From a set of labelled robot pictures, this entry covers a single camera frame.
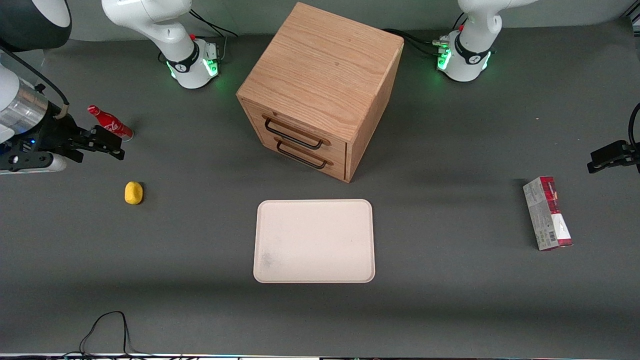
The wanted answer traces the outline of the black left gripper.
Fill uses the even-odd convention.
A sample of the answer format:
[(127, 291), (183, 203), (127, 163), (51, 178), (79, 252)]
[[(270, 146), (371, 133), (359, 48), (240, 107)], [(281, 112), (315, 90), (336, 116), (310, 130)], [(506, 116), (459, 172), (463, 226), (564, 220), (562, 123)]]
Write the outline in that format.
[(590, 153), (591, 160), (587, 163), (590, 174), (611, 167), (635, 166), (640, 173), (640, 153), (637, 143), (628, 143), (625, 140), (617, 140)]

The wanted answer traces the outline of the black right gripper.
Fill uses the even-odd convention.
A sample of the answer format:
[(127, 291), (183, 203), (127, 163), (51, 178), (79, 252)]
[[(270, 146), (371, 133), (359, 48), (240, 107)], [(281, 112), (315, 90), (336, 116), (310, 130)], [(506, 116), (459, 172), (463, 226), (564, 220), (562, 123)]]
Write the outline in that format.
[(89, 131), (77, 126), (69, 115), (61, 120), (46, 115), (32, 129), (1, 144), (1, 162), (52, 163), (56, 154), (81, 162), (82, 151), (105, 153), (122, 161), (125, 150), (121, 145), (121, 137), (102, 126)]

